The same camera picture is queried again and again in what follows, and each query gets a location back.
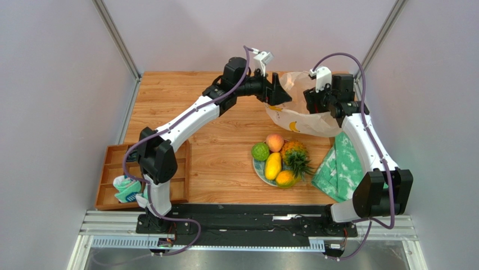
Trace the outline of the banana print plastic bag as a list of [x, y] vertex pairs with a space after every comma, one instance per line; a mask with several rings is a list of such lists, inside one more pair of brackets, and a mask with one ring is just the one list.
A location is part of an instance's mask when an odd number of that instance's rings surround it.
[[279, 77], [283, 89], [292, 97], [291, 102], [271, 106], [265, 110], [271, 120], [281, 128], [317, 137], [335, 137], [342, 132], [329, 112], [310, 114], [306, 108], [303, 91], [315, 87], [305, 71], [284, 73]]

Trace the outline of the fake peach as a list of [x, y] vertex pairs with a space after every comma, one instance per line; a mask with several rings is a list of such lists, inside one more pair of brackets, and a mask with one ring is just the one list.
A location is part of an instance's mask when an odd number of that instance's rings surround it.
[[284, 138], [280, 134], [270, 134], [266, 137], [265, 143], [271, 152], [280, 152], [284, 145]]

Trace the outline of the fake pineapple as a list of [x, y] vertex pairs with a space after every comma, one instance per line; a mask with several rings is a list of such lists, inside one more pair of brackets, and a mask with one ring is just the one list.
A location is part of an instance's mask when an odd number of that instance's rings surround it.
[[313, 176], [315, 169], [310, 166], [309, 152], [299, 141], [287, 141], [280, 151], [283, 163], [292, 171], [295, 179], [303, 179], [304, 175]]

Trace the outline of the green bumpy fake fruit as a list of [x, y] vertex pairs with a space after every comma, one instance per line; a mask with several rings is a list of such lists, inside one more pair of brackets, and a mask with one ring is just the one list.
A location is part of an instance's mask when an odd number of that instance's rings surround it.
[[251, 148], [251, 155], [257, 161], [266, 161], [270, 155], [270, 149], [265, 142], [259, 142]]

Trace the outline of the yellow fake fruit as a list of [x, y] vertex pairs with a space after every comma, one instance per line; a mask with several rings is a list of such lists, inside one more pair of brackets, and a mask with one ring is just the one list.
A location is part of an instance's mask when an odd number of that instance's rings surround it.
[[281, 154], [273, 152], [269, 155], [265, 163], [265, 177], [267, 180], [273, 181], [282, 170]]

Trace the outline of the yellow green fake mango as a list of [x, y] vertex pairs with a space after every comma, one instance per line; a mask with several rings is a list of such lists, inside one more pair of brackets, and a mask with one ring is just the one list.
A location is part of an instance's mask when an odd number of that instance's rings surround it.
[[276, 176], [275, 182], [279, 188], [290, 188], [300, 179], [301, 177], [296, 175], [292, 170], [283, 170]]

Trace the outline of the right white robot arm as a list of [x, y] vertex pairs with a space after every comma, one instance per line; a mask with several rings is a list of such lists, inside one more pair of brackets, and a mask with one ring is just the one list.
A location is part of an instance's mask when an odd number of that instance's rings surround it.
[[[392, 229], [395, 217], [404, 213], [413, 176], [400, 169], [387, 153], [376, 131], [364, 101], [354, 99], [354, 77], [332, 74], [326, 67], [309, 72], [315, 81], [312, 89], [303, 92], [309, 113], [328, 112], [349, 137], [360, 159], [364, 176], [352, 198], [328, 206], [327, 213], [335, 223], [370, 220]], [[389, 224], [378, 217], [389, 217]]]

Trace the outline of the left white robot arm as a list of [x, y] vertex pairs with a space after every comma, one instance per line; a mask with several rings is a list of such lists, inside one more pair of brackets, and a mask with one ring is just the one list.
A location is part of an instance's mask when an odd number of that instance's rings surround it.
[[137, 162], [148, 181], [146, 209], [161, 218], [171, 211], [170, 180], [178, 169], [175, 153], [179, 147], [200, 128], [222, 116], [242, 96], [255, 96], [271, 106], [292, 100], [283, 89], [277, 73], [271, 80], [266, 65], [271, 62], [270, 52], [260, 52], [253, 57], [255, 69], [251, 70], [246, 59], [232, 57], [226, 63], [222, 75], [208, 86], [188, 109], [169, 123], [153, 130], [141, 131], [137, 146]]

